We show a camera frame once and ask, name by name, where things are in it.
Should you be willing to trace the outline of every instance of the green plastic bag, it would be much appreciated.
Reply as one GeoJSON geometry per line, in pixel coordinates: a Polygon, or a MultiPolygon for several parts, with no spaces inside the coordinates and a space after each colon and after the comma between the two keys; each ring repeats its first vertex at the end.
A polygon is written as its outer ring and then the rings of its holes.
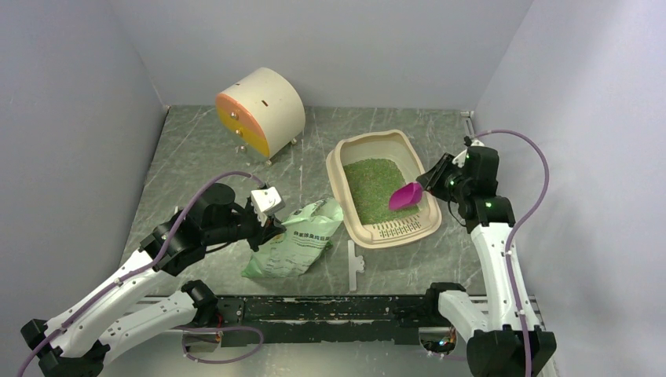
{"type": "Polygon", "coordinates": [[[335,199],[309,204],[289,215],[287,231],[252,253],[242,277],[287,277],[305,273],[320,256],[342,222],[342,208],[335,199]]]}

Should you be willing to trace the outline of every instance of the gray marble tabletop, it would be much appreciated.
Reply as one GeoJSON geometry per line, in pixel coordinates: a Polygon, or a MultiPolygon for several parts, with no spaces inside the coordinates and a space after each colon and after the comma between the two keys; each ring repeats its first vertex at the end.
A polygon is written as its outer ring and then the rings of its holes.
{"type": "MultiPolygon", "coordinates": [[[[324,159],[342,139],[370,131],[405,132],[426,169],[444,152],[463,148],[465,131],[459,112],[395,108],[306,108],[306,128],[296,145],[288,145],[267,167],[242,152],[221,129],[213,106],[173,106],[146,177],[122,262],[152,229],[167,221],[174,207],[183,207],[213,176],[245,170],[276,186],[287,203],[278,213],[332,197],[324,159]]],[[[244,203],[255,186],[245,178],[224,183],[244,203]]],[[[358,295],[422,294],[433,282],[458,282],[471,294],[485,293],[481,264],[470,237],[441,205],[443,221],[436,233],[401,247],[365,250],[365,272],[358,274],[358,295]]],[[[159,286],[152,295],[170,295],[184,282],[201,279],[219,295],[345,295],[349,294],[347,240],[341,224],[331,238],[333,248],[299,277],[250,280],[240,276],[252,251],[244,241],[233,244],[187,268],[159,286]]]]}

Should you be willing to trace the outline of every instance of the litter box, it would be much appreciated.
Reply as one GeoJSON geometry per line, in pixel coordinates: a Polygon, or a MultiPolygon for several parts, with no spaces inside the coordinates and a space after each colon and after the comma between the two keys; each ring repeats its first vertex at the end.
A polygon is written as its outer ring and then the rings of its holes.
{"type": "Polygon", "coordinates": [[[366,159],[393,161],[407,183],[426,172],[402,131],[373,132],[340,141],[328,154],[326,169],[352,240],[361,247],[378,249],[403,245],[434,233],[441,225],[441,211],[435,198],[427,194],[417,204],[416,214],[377,224],[361,224],[343,167],[366,159]]]}

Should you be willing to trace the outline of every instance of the white cylinder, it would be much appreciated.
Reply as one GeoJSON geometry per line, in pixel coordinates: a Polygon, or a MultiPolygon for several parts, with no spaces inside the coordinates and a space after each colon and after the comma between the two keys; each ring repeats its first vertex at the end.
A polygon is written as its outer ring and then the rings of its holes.
{"type": "Polygon", "coordinates": [[[298,93],[268,68],[259,68],[219,93],[215,106],[222,124],[238,142],[265,159],[273,157],[306,126],[298,93]]]}

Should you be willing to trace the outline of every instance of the white wall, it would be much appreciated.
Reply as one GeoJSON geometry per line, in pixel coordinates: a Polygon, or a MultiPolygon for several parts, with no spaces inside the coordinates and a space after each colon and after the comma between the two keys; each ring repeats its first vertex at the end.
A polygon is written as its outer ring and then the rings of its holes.
{"type": "Polygon", "coordinates": [[[164,109],[105,0],[0,9],[0,374],[14,375],[21,326],[117,267],[164,109]]]}
{"type": "Polygon", "coordinates": [[[261,66],[306,104],[472,109],[532,0],[111,0],[167,104],[261,66]]]}
{"type": "MultiPolygon", "coordinates": [[[[666,5],[535,0],[476,108],[477,130],[533,137],[551,188],[518,234],[565,376],[666,370],[666,5]]],[[[500,191],[523,215],[543,177],[508,136],[500,191]]]]}

